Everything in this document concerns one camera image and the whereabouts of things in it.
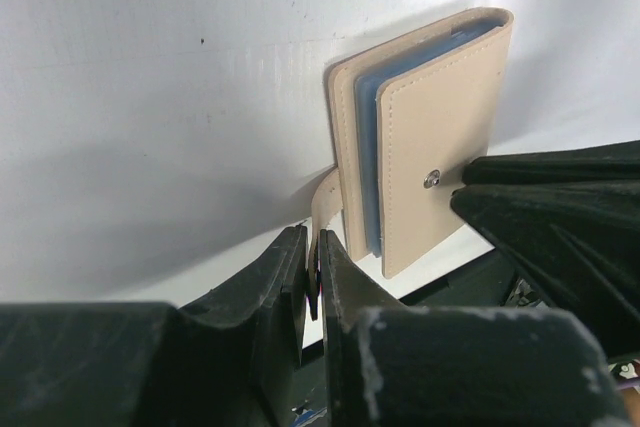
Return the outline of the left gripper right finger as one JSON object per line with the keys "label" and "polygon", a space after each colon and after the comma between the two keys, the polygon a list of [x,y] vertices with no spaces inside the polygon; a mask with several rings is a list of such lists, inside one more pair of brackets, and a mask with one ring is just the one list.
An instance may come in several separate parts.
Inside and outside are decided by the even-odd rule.
{"label": "left gripper right finger", "polygon": [[318,239],[324,358],[332,426],[408,426],[410,412],[383,392],[371,331],[385,309],[403,304],[362,271],[335,232]]}

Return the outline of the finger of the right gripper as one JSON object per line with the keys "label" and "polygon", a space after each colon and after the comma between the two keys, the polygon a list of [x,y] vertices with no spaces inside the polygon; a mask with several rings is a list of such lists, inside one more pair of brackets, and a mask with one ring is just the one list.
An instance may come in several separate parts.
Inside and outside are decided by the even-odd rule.
{"label": "finger of the right gripper", "polygon": [[479,157],[452,211],[607,357],[639,355],[639,144]]}

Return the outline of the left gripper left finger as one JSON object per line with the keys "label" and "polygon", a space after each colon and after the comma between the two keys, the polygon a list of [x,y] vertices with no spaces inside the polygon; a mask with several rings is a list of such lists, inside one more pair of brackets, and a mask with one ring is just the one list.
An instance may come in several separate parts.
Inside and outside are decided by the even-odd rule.
{"label": "left gripper left finger", "polygon": [[172,312],[172,426],[283,426],[305,323],[307,229]]}

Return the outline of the beige card holder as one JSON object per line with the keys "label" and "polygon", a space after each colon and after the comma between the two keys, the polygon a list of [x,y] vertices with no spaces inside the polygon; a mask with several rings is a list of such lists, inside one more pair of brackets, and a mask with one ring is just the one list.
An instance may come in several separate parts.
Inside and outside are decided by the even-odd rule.
{"label": "beige card holder", "polygon": [[392,278],[456,232],[449,199],[489,146],[514,16],[475,7],[335,63],[326,90],[335,167],[311,202],[308,301],[318,306],[320,233],[335,217],[353,260]]}

